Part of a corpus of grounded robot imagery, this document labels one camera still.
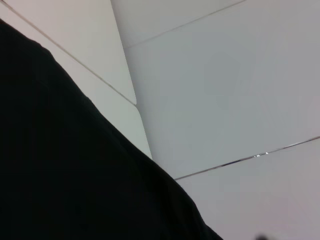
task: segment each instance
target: black fabric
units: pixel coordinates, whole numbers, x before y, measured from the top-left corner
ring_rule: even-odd
[[[0,112],[0,239],[221,239],[50,52],[3,21]]]

